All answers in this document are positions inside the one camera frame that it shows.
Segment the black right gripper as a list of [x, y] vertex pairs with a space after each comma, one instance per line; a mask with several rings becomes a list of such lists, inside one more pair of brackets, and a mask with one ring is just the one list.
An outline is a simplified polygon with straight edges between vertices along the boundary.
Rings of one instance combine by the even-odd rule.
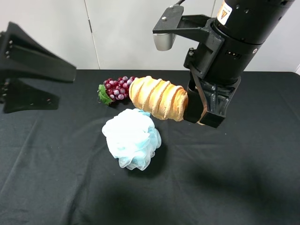
[[218, 128], [240, 84], [241, 73], [262, 45], [261, 40], [246, 40], [246, 31], [236, 21], [227, 29], [217, 18], [182, 15], [174, 33], [199, 43], [190, 48], [184, 67], [190, 71], [188, 104], [183, 119]]

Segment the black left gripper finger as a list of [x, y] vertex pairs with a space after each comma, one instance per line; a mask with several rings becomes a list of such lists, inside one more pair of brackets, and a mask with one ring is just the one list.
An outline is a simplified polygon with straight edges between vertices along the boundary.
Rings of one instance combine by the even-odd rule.
[[33, 78], [73, 82], [76, 67], [32, 39], [18, 24], [9, 22], [0, 33], [0, 78]]
[[6, 114], [27, 110], [57, 110], [59, 101], [58, 96], [36, 89], [19, 79], [0, 81], [0, 103]]

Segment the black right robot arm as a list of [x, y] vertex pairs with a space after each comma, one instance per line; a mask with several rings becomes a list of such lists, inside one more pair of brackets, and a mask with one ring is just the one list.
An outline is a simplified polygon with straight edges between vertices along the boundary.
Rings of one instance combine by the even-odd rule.
[[187, 52], [188, 103], [182, 119], [217, 128], [241, 74], [291, 7], [291, 0], [225, 0], [216, 17], [184, 15], [180, 2], [167, 8], [152, 33], [167, 51], [177, 36], [198, 43]]

